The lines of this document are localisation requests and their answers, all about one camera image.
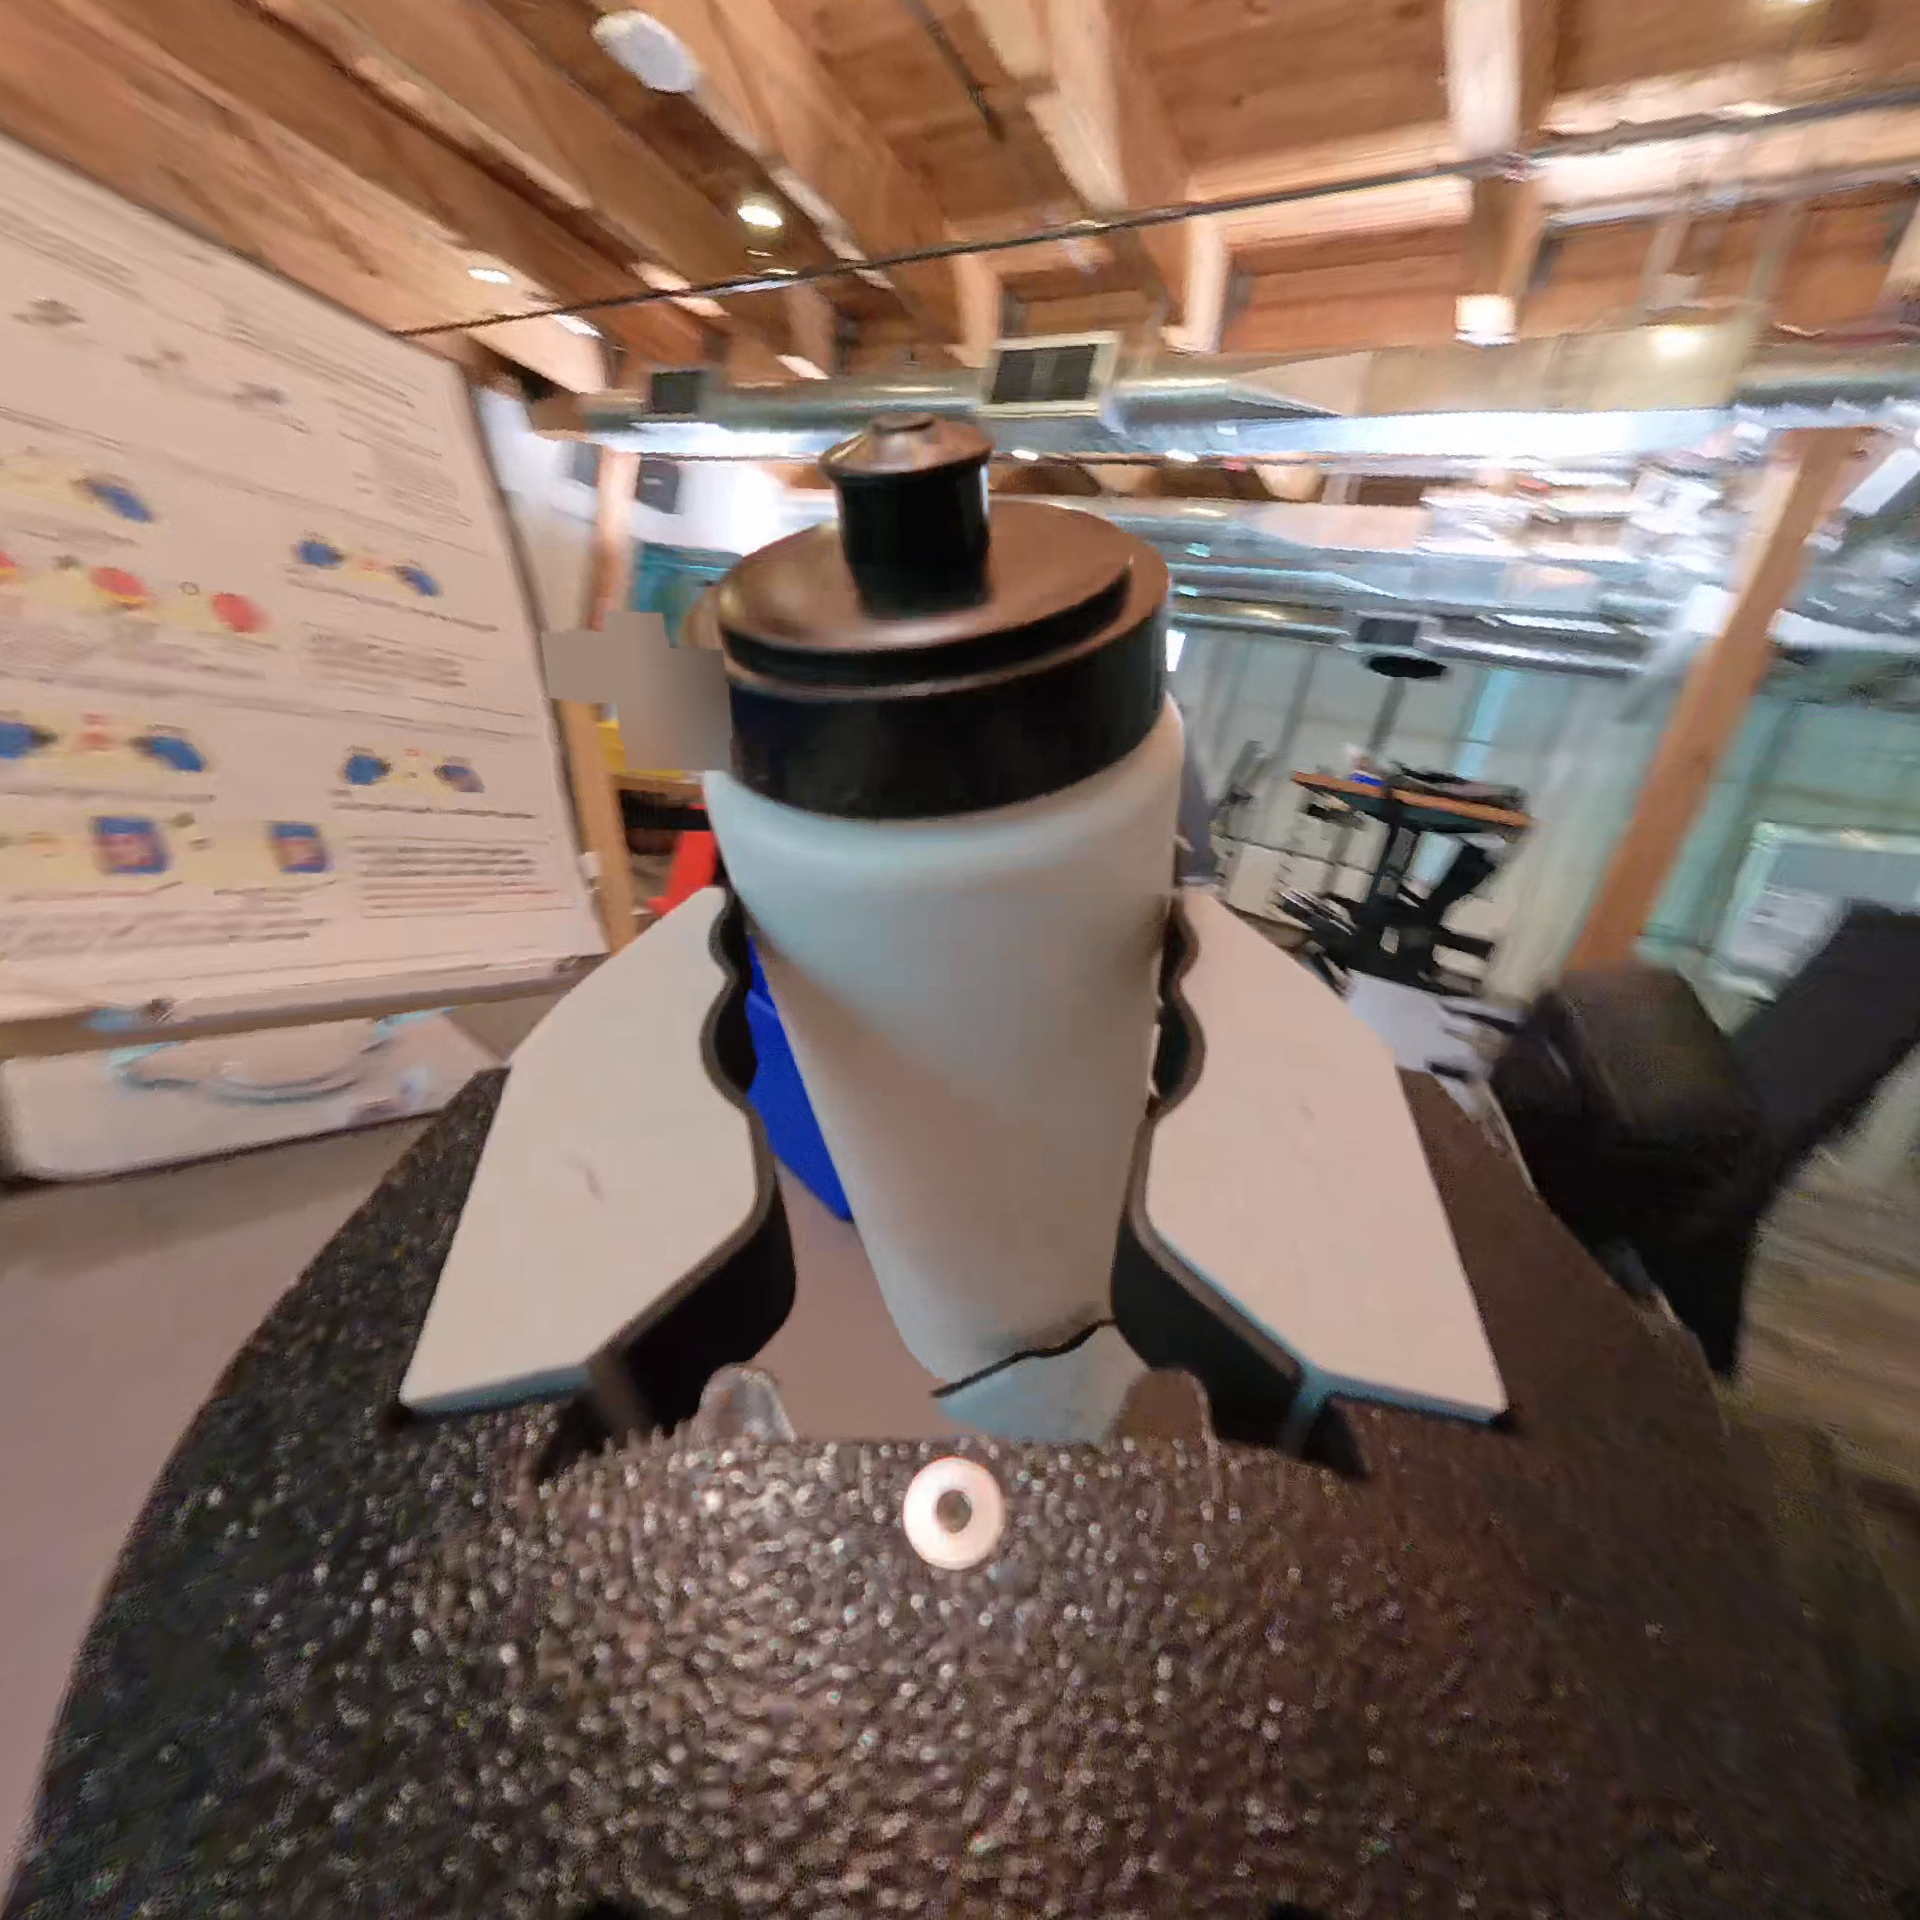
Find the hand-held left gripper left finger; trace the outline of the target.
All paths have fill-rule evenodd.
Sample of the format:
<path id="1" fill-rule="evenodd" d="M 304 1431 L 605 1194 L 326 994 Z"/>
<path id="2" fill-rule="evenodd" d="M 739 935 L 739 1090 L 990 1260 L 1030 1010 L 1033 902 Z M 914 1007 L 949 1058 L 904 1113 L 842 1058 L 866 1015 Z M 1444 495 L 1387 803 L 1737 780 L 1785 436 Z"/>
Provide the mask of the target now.
<path id="1" fill-rule="evenodd" d="M 797 1261 L 749 1105 L 749 983 L 740 902 L 713 885 L 517 1047 L 406 1414 L 565 1402 L 610 1437 L 672 1434 L 785 1327 Z"/>

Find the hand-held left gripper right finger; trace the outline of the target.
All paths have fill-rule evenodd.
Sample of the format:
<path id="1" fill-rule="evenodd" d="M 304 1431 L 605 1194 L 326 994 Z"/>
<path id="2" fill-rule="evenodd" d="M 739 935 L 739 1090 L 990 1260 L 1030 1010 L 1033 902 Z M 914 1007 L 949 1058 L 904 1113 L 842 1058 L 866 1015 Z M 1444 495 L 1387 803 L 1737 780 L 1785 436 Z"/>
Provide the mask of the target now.
<path id="1" fill-rule="evenodd" d="M 1509 1394 L 1387 1044 L 1180 891 L 1112 1278 L 1121 1338 L 1217 1436 L 1302 1454 L 1333 1405 L 1496 1426 Z"/>

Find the white bottle black cap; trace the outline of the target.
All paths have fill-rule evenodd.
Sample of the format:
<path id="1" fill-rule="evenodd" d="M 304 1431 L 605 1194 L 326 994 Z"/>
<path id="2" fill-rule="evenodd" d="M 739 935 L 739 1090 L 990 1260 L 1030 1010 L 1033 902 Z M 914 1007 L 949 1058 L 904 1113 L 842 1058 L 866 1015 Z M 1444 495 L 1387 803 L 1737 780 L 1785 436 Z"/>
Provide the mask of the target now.
<path id="1" fill-rule="evenodd" d="M 1178 866 L 1169 567 L 875 417 L 699 604 L 707 813 L 882 1302 L 950 1398 L 1114 1316 Z"/>

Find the blue storage bin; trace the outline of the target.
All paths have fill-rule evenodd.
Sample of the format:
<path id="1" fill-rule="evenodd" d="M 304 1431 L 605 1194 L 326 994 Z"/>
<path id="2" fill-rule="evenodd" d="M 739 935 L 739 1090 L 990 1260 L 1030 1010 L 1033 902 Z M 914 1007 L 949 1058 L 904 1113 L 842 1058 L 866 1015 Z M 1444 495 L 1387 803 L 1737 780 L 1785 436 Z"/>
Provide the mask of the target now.
<path id="1" fill-rule="evenodd" d="M 762 970 L 755 942 L 747 942 L 747 956 L 752 975 L 745 1007 L 755 1051 L 749 1105 L 779 1165 L 792 1172 L 801 1186 L 818 1204 L 824 1204 L 824 1210 L 828 1210 L 828 1213 L 844 1223 L 853 1223 L 849 1194 L 832 1163 L 824 1126 L 812 1107 L 797 1055 L 785 1031 L 778 1001 Z"/>

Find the black office chair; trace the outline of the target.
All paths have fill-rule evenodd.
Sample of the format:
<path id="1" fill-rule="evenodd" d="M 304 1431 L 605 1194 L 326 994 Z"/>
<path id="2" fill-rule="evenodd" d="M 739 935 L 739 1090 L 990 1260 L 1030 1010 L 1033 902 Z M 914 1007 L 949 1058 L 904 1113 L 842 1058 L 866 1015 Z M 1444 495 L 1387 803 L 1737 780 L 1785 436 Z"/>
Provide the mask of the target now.
<path id="1" fill-rule="evenodd" d="M 1916 1042 L 1918 916 L 1850 902 L 1737 1031 L 1659 966 L 1564 974 L 1525 1010 L 1490 1090 L 1547 1210 L 1733 1378 L 1765 1213 Z"/>

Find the black standing desk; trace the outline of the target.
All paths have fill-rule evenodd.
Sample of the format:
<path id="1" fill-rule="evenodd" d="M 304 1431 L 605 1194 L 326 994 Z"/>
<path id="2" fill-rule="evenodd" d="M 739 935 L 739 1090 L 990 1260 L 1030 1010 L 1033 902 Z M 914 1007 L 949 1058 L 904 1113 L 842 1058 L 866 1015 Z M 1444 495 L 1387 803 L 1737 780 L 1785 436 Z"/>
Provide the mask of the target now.
<path id="1" fill-rule="evenodd" d="M 1496 942 L 1454 927 L 1454 911 L 1499 870 L 1531 830 L 1510 785 L 1389 766 L 1370 774 L 1293 772 L 1309 818 L 1374 825 L 1381 847 L 1358 895 L 1280 894 L 1302 931 L 1302 963 L 1334 993 L 1371 978 L 1435 997 L 1483 990 Z"/>

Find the printed instruction sheet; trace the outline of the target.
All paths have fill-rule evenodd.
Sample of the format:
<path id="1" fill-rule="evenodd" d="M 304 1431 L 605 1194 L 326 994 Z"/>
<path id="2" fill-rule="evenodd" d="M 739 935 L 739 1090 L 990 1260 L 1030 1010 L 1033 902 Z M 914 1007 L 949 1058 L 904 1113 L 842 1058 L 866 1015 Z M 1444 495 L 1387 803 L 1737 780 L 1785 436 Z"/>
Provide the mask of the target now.
<path id="1" fill-rule="evenodd" d="M 464 375 L 13 142 L 3 243 L 4 1022 L 605 953 Z"/>

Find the white smoke detector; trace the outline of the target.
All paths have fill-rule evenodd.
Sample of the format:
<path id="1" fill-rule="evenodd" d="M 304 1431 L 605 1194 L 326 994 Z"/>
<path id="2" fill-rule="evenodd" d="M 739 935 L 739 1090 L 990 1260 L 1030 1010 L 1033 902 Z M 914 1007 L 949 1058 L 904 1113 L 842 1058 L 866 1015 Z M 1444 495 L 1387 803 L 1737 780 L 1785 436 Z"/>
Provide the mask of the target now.
<path id="1" fill-rule="evenodd" d="M 692 99 L 702 89 L 704 66 L 688 39 L 648 9 L 601 13 L 593 22 L 593 39 L 612 65 L 651 92 Z"/>

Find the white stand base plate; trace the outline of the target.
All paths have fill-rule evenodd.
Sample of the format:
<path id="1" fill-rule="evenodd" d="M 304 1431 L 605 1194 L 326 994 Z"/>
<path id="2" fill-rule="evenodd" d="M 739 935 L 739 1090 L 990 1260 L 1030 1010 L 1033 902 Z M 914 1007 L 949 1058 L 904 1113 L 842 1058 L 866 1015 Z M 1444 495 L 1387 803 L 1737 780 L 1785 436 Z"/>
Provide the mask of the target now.
<path id="1" fill-rule="evenodd" d="M 3 1171 L 92 1183 L 438 1113 L 496 1055 L 449 1013 L 98 1047 L 3 1066 Z"/>

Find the wooden support post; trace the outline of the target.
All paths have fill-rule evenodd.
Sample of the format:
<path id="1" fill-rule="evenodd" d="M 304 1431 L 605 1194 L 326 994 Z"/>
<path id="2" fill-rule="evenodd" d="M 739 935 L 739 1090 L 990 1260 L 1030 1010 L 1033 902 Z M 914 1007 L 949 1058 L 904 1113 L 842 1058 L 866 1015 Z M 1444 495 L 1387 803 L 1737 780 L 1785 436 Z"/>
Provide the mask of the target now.
<path id="1" fill-rule="evenodd" d="M 1789 433 L 1771 455 L 1736 553 L 1725 610 L 1688 661 L 1566 970 L 1633 961 L 1721 758 L 1769 673 L 1771 621 L 1798 582 L 1809 541 L 1844 491 L 1868 442 L 1868 427 L 1858 426 L 1810 427 Z"/>

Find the silver ventilation duct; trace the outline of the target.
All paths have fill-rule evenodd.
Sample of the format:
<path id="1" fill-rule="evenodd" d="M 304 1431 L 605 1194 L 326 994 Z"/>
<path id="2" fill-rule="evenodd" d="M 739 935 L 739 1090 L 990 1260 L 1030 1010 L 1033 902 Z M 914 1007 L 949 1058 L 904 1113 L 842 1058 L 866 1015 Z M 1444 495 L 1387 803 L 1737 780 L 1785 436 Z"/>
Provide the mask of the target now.
<path id="1" fill-rule="evenodd" d="M 1107 334 L 1005 343 L 986 369 L 745 386 L 656 369 L 531 407 L 536 433 L 668 460 L 789 463 L 877 417 L 978 426 L 1008 458 L 1093 463 L 1636 461 L 1740 427 L 1916 419 L 1916 331 L 1762 340 L 1737 321 L 1501 346 L 1130 355 Z"/>

